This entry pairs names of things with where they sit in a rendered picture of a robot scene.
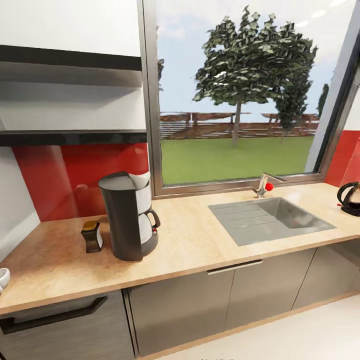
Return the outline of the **bottle of coffee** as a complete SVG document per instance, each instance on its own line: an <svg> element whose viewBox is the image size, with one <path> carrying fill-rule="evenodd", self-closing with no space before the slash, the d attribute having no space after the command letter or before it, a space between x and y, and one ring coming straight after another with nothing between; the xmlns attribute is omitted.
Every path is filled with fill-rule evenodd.
<svg viewBox="0 0 360 360"><path fill-rule="evenodd" d="M104 240L100 235L100 223L96 220L86 221L81 235L86 241L86 253L96 253L102 250Z"/></svg>

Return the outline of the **electric kettle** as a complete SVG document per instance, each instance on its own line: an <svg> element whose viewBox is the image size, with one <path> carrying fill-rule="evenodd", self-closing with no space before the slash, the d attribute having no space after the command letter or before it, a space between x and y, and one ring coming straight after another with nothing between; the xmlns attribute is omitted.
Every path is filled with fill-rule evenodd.
<svg viewBox="0 0 360 360"><path fill-rule="evenodd" d="M352 187L342 201L342 193L346 188ZM337 192L337 199L341 202L341 209L355 217L360 217L360 182L349 182Z"/></svg>

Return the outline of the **paper coffee filter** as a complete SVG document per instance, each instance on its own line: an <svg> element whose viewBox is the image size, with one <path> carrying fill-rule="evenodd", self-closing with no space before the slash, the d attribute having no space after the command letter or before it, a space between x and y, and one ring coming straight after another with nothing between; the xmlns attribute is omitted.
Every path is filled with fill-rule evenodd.
<svg viewBox="0 0 360 360"><path fill-rule="evenodd" d="M144 173L142 175L134 175L131 173L129 173L128 175L130 176L131 181L137 191L146 188L146 185L150 181L150 178L151 178L150 171L147 173Z"/></svg>

